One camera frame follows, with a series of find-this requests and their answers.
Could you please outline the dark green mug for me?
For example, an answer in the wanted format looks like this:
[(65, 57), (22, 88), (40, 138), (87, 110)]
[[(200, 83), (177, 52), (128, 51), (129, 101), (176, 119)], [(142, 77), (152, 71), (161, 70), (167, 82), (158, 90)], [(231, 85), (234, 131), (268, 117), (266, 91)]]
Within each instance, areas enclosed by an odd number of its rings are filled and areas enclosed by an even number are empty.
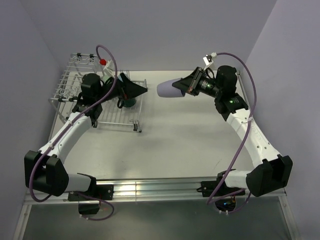
[(122, 108), (131, 108), (136, 104), (137, 100), (136, 98), (131, 98), (131, 99), (118, 99), (117, 102), (117, 108), (122, 109)]

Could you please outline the purple cup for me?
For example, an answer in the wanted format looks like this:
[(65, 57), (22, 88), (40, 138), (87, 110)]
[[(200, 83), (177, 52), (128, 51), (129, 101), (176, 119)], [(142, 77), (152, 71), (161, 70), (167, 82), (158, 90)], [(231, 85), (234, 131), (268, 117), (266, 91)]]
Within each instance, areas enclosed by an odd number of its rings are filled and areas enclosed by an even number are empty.
[(176, 78), (172, 80), (167, 80), (157, 85), (156, 91), (157, 95), (161, 98), (182, 98), (186, 95), (185, 92), (173, 86), (173, 83), (181, 80), (181, 78)]

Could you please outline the light green cup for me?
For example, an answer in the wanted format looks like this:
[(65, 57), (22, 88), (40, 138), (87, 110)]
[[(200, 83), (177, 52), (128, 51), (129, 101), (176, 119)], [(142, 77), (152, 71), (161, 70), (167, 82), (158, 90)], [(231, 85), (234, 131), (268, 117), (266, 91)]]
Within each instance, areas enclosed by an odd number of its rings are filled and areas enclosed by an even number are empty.
[(105, 85), (108, 85), (113, 83), (114, 78), (112, 76), (105, 75), (102, 77), (102, 81), (104, 82)]

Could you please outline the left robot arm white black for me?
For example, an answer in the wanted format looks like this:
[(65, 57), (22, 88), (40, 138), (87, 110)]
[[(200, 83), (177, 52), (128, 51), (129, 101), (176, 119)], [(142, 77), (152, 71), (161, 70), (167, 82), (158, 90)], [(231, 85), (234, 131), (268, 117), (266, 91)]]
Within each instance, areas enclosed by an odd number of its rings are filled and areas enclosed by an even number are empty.
[(80, 89), (76, 104), (62, 128), (38, 151), (30, 150), (24, 156), (25, 185), (38, 203), (63, 193), (80, 194), (86, 200), (96, 197), (97, 179), (88, 174), (68, 173), (64, 162), (82, 135), (97, 126), (104, 102), (117, 98), (122, 108), (123, 102), (148, 91), (147, 87), (131, 81), (123, 72), (108, 78), (87, 73), (81, 79)]

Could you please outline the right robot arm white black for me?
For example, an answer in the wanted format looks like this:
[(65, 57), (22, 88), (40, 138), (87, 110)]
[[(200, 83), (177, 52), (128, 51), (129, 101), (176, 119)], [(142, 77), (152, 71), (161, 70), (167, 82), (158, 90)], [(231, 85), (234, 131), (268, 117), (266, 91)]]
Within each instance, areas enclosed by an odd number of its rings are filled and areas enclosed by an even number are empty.
[(251, 171), (239, 171), (229, 166), (219, 173), (210, 198), (228, 197), (245, 190), (260, 197), (286, 187), (293, 161), (270, 144), (253, 119), (253, 109), (236, 92), (237, 70), (223, 65), (214, 77), (209, 77), (208, 72), (197, 67), (189, 76), (174, 81), (172, 86), (184, 94), (197, 96), (203, 93), (213, 97), (216, 110), (242, 140), (240, 147), (246, 148), (253, 165)]

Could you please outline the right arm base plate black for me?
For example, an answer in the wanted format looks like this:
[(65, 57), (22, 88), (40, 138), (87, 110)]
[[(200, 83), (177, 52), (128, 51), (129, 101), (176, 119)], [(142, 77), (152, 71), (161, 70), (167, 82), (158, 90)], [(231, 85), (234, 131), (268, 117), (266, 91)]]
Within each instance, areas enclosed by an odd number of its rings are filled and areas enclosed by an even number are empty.
[[(209, 181), (201, 181), (200, 187), (196, 189), (198, 193), (201, 193), (203, 197), (209, 197), (212, 192), (218, 186), (219, 180), (209, 180)], [(238, 187), (227, 187), (225, 183), (217, 190), (215, 193), (215, 197), (222, 197), (228, 194), (233, 193), (236, 196), (243, 196), (245, 194), (245, 190)]]

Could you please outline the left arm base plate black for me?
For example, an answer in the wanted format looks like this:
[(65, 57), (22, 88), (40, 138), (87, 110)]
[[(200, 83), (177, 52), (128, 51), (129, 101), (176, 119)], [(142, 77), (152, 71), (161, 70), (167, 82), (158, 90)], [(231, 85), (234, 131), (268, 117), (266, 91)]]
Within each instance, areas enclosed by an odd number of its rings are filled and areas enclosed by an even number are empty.
[(69, 193), (67, 200), (70, 202), (83, 202), (97, 200), (112, 200), (114, 194), (113, 184), (100, 184), (97, 185), (95, 190), (82, 192), (81, 195), (78, 193)]

